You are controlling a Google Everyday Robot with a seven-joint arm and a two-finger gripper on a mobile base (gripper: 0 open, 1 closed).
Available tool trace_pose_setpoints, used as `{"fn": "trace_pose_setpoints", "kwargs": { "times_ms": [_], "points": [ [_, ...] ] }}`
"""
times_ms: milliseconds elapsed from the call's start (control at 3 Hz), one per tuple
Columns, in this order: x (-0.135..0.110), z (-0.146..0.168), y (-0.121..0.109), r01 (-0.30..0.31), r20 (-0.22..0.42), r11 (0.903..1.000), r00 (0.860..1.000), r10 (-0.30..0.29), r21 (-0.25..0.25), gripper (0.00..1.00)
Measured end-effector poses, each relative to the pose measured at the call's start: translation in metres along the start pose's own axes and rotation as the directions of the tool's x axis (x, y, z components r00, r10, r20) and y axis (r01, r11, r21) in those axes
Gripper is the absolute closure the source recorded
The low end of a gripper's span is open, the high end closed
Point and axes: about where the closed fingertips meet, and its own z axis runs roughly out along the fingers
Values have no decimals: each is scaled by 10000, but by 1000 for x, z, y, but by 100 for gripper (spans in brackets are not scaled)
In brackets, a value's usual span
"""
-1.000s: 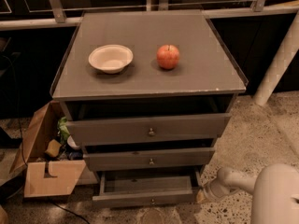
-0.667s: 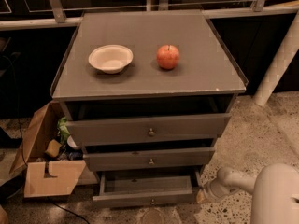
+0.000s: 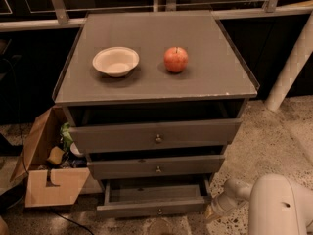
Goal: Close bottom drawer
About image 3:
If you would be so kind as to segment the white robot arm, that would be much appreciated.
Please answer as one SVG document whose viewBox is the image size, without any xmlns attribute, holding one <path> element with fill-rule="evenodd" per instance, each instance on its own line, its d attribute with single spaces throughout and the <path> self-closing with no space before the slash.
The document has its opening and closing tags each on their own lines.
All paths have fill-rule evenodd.
<svg viewBox="0 0 313 235">
<path fill-rule="evenodd" d="M 254 184 L 226 180 L 205 218 L 211 222 L 245 203 L 248 235 L 313 235 L 313 191 L 279 174 L 261 176 Z"/>
</svg>

